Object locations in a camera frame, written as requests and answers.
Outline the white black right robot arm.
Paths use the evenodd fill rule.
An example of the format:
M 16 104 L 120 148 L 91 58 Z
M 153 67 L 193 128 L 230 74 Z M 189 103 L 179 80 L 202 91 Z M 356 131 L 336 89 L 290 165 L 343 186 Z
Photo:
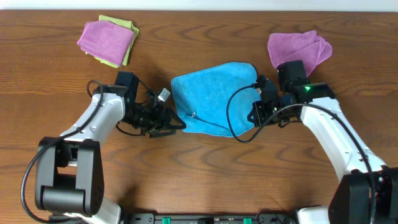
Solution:
M 390 168 L 367 147 L 345 118 L 335 93 L 326 83 L 312 83 L 303 62 L 277 67 L 278 85 L 260 75 L 253 88 L 248 121 L 262 129 L 284 127 L 297 118 L 316 137 L 338 177 L 327 206 L 301 208 L 297 223 L 397 223 L 397 169 Z

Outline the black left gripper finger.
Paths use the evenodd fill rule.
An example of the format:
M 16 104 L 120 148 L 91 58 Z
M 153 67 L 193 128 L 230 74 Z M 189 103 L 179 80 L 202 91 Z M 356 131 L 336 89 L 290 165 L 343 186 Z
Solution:
M 187 126 L 172 108 L 165 109 L 165 124 L 168 129 L 185 129 Z
M 149 137 L 150 138 L 161 138 L 161 137 L 165 137 L 165 136 L 171 136 L 176 134 L 176 130 L 175 129 L 153 129 L 151 131 L 148 132 L 149 133 Z

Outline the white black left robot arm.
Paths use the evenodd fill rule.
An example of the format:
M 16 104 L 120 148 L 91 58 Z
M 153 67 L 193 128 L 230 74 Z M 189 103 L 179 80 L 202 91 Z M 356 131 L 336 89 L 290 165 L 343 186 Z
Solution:
M 91 103 L 80 118 L 57 138 L 44 137 L 34 159 L 35 205 L 52 212 L 50 223 L 122 223 L 122 208 L 104 196 L 101 147 L 119 123 L 150 138 L 185 129 L 176 112 L 165 106 L 167 89 L 147 90 L 136 102 L 142 82 L 132 72 L 118 72 L 112 85 L 99 83 L 89 92 Z

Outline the blue microfiber cloth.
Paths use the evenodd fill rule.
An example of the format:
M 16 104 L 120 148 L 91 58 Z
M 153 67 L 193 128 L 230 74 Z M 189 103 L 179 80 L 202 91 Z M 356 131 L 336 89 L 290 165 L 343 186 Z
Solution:
M 224 63 L 173 78 L 175 107 L 187 126 L 183 132 L 231 138 L 252 129 L 247 115 L 261 97 L 253 88 L 235 91 L 256 80 L 256 69 L 244 62 Z M 191 118 L 194 111 L 197 115 Z

